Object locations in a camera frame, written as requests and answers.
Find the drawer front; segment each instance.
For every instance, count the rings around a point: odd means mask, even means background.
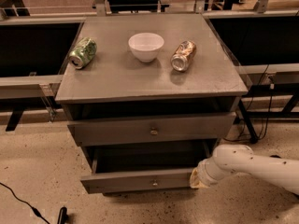
[[[90,119],[68,125],[79,146],[223,138],[235,113],[135,119]]]
[[[115,172],[84,176],[81,183],[88,193],[113,193],[189,187],[192,168],[159,171]]]

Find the green can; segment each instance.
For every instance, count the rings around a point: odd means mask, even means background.
[[[76,69],[82,69],[93,59],[96,49],[96,43],[91,38],[84,37],[69,52],[68,61]]]

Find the cabinet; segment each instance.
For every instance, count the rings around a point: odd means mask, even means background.
[[[127,44],[141,32],[164,38],[151,63]],[[83,186],[89,193],[188,187],[193,167],[229,132],[248,91],[206,21],[199,14],[88,18],[84,36],[98,51],[82,70],[68,65],[56,96],[91,166]],[[198,50],[179,73],[170,57],[184,40]]]

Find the gray tabletop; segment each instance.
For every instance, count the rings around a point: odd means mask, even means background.
[[[150,32],[164,38],[157,59],[142,63],[129,38]],[[69,64],[56,96],[61,104],[176,97],[242,95],[248,90],[200,14],[144,14],[87,18],[78,39],[91,37],[98,50],[82,70]],[[178,45],[192,40],[197,53],[185,73],[170,58]]]

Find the soda can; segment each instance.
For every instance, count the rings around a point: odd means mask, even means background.
[[[89,37],[84,37],[70,51],[68,61],[76,69],[82,69],[93,59],[96,49],[96,43]]]
[[[171,57],[172,67],[179,71],[184,72],[190,66],[194,55],[196,54],[196,45],[192,41],[184,41],[177,48],[174,55]]]

